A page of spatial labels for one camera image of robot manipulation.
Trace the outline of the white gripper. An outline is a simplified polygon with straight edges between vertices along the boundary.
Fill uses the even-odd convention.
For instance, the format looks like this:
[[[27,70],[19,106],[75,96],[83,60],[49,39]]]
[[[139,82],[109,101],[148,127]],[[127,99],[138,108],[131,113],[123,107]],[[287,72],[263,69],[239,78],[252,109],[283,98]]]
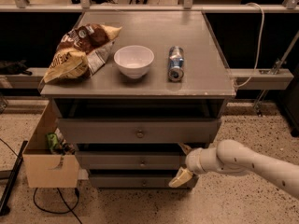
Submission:
[[[192,149],[184,143],[179,143],[178,145],[181,147],[184,154],[187,155],[185,163],[188,169],[183,167],[178,169],[176,176],[169,182],[170,188],[178,188],[190,181],[193,175],[201,175],[206,172],[200,162],[201,148]]]

